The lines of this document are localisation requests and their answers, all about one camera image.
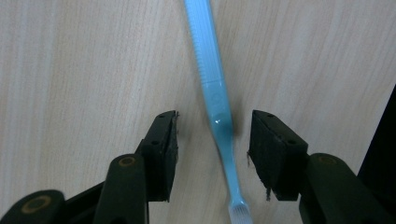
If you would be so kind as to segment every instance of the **toothbrush bristles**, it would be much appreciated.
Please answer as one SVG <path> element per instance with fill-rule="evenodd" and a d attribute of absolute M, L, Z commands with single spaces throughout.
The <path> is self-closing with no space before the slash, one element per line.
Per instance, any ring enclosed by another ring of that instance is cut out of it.
<path fill-rule="evenodd" d="M 253 221 L 246 204 L 238 204 L 229 208 L 232 224 L 252 224 Z"/>

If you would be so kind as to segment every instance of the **toothbrush neck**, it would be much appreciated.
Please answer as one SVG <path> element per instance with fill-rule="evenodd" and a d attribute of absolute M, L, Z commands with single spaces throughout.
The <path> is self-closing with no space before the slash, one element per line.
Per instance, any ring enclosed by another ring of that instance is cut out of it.
<path fill-rule="evenodd" d="M 232 201 L 240 201 L 239 198 L 241 195 L 239 184 L 238 184 L 238 177 L 236 174 L 236 167 L 233 161 L 233 154 L 231 153 L 221 153 L 221 158 L 223 160 L 223 167 L 224 173 L 227 178 L 228 189 L 230 192 L 231 200 Z"/>

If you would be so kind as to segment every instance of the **toothbrush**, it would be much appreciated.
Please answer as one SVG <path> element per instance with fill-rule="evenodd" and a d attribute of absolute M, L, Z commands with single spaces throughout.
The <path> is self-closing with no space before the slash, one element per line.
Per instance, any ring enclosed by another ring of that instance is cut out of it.
<path fill-rule="evenodd" d="M 210 3 L 209 0 L 185 0 L 185 6 L 201 76 L 206 113 L 219 148 L 231 195 L 228 207 L 231 223 L 252 223 L 248 204 L 241 195 L 233 160 L 233 121 Z"/>

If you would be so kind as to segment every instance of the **wood grain surface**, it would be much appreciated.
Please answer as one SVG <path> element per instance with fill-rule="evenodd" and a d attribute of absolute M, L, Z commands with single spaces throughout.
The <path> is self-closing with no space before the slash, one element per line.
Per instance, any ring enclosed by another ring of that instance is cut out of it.
<path fill-rule="evenodd" d="M 265 201 L 247 151 L 251 111 L 276 114 L 358 172 L 396 83 L 393 0 L 211 1 L 233 110 L 243 194 L 255 223 L 301 223 Z M 170 203 L 150 223 L 230 223 L 182 0 L 2 0 L 0 216 L 40 189 L 70 198 L 178 110 Z"/>

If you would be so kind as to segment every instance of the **light wooden surface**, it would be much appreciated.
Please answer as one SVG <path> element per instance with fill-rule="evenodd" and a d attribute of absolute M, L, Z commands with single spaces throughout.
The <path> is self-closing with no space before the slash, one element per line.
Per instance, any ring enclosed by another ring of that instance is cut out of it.
<path fill-rule="evenodd" d="M 247 151 L 252 109 L 276 114 L 309 153 L 354 172 L 396 83 L 393 0 L 212 1 L 255 223 L 301 223 L 298 203 L 265 201 Z M 40 189 L 70 198 L 134 152 L 154 117 L 178 110 L 170 203 L 150 223 L 229 223 L 187 17 L 173 1 L 16 1 L 0 6 L 0 216 Z"/>

